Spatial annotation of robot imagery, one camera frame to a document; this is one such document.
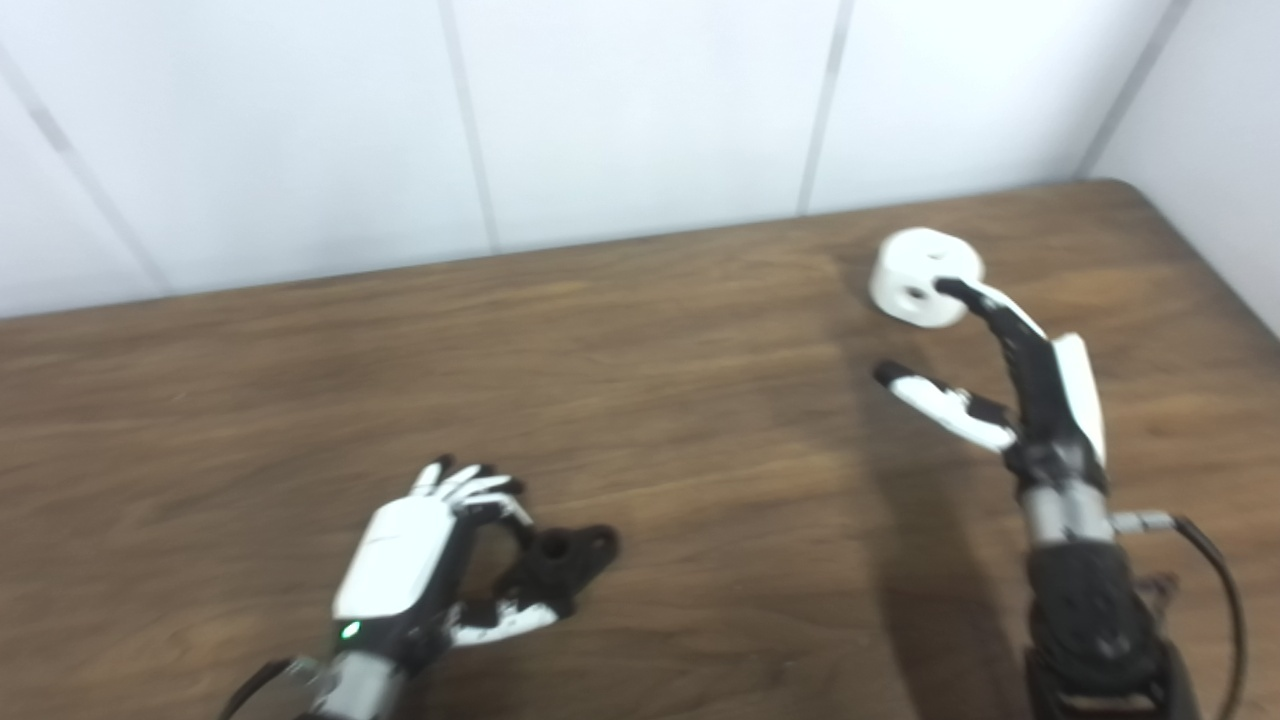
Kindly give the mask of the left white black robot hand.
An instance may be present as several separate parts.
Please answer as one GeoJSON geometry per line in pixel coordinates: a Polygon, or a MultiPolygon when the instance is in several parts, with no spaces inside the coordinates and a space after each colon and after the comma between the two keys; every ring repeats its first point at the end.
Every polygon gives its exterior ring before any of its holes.
{"type": "Polygon", "coordinates": [[[485,465],[429,462],[407,495],[380,506],[361,537],[332,606],[335,656],[385,660],[408,679],[453,647],[488,644],[559,623],[548,600],[494,591],[465,601],[461,585],[479,532],[499,524],[531,550],[535,524],[524,486],[485,465]]]}

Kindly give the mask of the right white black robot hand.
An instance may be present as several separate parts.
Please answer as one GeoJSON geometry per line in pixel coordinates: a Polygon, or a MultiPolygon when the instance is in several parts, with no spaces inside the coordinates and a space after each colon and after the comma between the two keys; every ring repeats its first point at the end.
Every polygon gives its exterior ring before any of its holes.
{"type": "Polygon", "coordinates": [[[997,340],[1018,398],[1018,418],[982,395],[896,363],[878,363],[872,375],[892,396],[966,442],[997,454],[1020,489],[1073,482],[1108,495],[1105,452],[1088,420],[1073,406],[1068,360],[1060,343],[1007,295],[980,282],[940,277],[942,295],[980,318],[997,340]]]}

